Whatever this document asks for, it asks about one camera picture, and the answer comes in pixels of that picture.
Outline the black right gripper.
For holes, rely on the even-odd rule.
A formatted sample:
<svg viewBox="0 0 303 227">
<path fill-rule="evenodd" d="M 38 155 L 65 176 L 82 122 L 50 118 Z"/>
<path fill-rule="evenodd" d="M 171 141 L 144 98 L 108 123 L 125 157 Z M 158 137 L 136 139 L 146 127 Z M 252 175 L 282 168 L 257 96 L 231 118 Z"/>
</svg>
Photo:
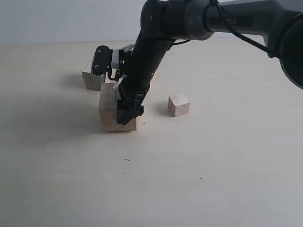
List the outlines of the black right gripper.
<svg viewBox="0 0 303 227">
<path fill-rule="evenodd" d="M 151 87 L 152 73 L 150 71 L 130 74 L 122 70 L 117 71 L 119 98 L 116 104 L 116 122 L 118 124 L 128 124 L 132 119 L 143 115 L 142 103 Z"/>
</svg>

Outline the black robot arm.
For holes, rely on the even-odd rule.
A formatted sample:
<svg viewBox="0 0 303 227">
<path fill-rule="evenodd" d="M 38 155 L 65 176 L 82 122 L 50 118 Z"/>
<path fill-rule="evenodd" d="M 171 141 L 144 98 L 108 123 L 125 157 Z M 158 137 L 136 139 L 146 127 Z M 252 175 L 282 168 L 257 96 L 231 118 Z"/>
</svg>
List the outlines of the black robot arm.
<svg viewBox="0 0 303 227">
<path fill-rule="evenodd" d="M 300 0 L 149 0 L 118 86 L 116 121 L 143 114 L 142 102 L 166 52 L 181 42 L 230 33 L 278 58 L 288 79 L 303 86 L 303 3 Z"/>
</svg>

